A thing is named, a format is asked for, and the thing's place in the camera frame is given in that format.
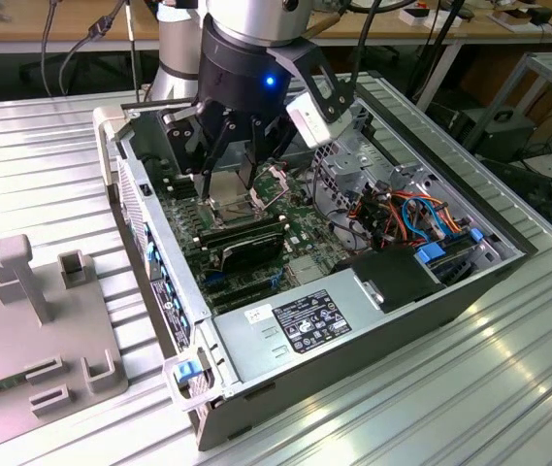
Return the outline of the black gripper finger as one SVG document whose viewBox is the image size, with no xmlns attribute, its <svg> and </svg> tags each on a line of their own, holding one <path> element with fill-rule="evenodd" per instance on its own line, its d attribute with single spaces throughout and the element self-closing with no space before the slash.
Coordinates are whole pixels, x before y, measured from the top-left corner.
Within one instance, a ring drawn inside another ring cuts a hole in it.
<svg viewBox="0 0 552 466">
<path fill-rule="evenodd" d="M 197 104 L 160 117 L 179 171 L 197 179 L 196 190 L 206 200 L 215 165 L 236 137 L 235 113 L 225 115 L 219 104 Z"/>
<path fill-rule="evenodd" d="M 289 146 L 289 117 L 281 115 L 270 124 L 257 116 L 251 118 L 251 136 L 245 145 L 238 176 L 246 190 L 253 187 L 258 166 L 266 160 L 279 159 Z"/>
</svg>

